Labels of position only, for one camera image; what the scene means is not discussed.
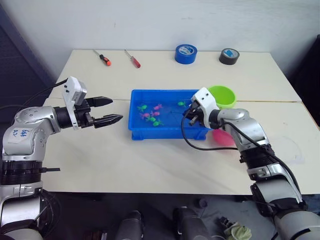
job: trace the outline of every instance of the water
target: water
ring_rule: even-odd
[[[184,106],[178,105],[179,102],[185,103]],[[162,108],[155,110],[154,107],[162,105]],[[175,101],[143,101],[135,103],[133,109],[133,126],[134,128],[179,128],[181,125],[181,120],[183,118],[183,113],[188,109],[189,104],[191,104],[190,99],[180,99]],[[147,108],[140,111],[138,107],[146,105]],[[158,126],[154,126],[154,122],[147,120],[146,117],[142,117],[143,114],[150,114],[159,112],[158,116],[153,116],[155,121],[160,123]],[[184,121],[184,126],[188,127],[189,120]]]

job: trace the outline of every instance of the white table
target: white table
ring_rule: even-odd
[[[62,107],[64,102],[48,98],[44,105]],[[129,106],[129,100],[116,100],[92,108],[94,117],[122,114],[123,119],[114,125],[78,131],[68,128],[50,136],[43,165],[61,171],[43,174],[44,188],[58,192],[251,194],[253,182],[246,165],[239,163],[237,151],[198,151],[183,139],[132,141]],[[320,132],[304,105],[238,102],[235,107],[249,110],[260,122],[277,156],[294,172],[301,192],[320,193]],[[195,144],[215,146],[210,133],[206,141]]]
[[[194,63],[174,60],[174,51],[129,51],[141,63],[137,69],[124,51],[100,50],[112,61],[105,66],[92,50],[73,50],[58,82],[69,76],[84,82],[89,97],[130,100],[133,89],[231,88],[239,101],[299,102],[284,74],[268,52],[241,52],[235,65],[219,62],[220,52],[200,51]],[[49,96],[61,98],[56,88]]]

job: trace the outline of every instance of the pink toy fish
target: pink toy fish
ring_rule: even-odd
[[[152,117],[154,117],[154,116],[159,116],[159,115],[160,115],[160,112],[158,112],[158,111],[155,111],[155,112],[151,111],[151,116],[152,116]]]
[[[158,104],[157,106],[155,106],[153,109],[154,110],[159,110],[159,109],[162,109],[162,104]]]
[[[140,113],[140,116],[142,119],[144,119],[144,118],[149,118],[150,114],[149,113]]]

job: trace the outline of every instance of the toy fish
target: toy fish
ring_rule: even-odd
[[[148,116],[147,118],[146,118],[146,121],[147,122],[149,122],[149,121],[151,121],[151,122],[155,122],[156,121],[156,118],[154,118],[153,116]]]
[[[180,102],[178,102],[178,106],[186,107],[186,102],[185,101],[180,101]]]
[[[149,118],[150,117],[150,114],[149,113],[140,113],[140,117],[142,118],[142,120],[144,118]]]
[[[153,109],[154,110],[159,110],[159,109],[162,109],[162,104],[158,104],[157,106],[155,106]]]
[[[144,112],[144,110],[147,109],[147,105],[142,105],[142,106],[138,106],[137,108],[139,109],[140,112]]]
[[[159,115],[160,115],[160,112],[158,112],[158,111],[155,111],[155,112],[151,111],[151,116],[152,116],[152,117],[154,117],[154,116],[159,116]]]
[[[160,119],[158,120],[158,121],[155,121],[153,124],[152,124],[154,127],[158,127],[158,126],[160,126],[160,125],[164,125],[161,121],[160,121]]]

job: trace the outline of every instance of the red screwdriver handle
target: red screwdriver handle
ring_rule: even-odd
[[[131,60],[133,62],[133,64],[137,67],[137,68],[140,68],[141,67],[141,64],[138,62],[137,59],[135,59],[133,56],[131,57]]]
[[[105,65],[107,66],[111,65],[111,61],[108,58],[106,58],[103,54],[100,54],[99,57],[105,63]]]

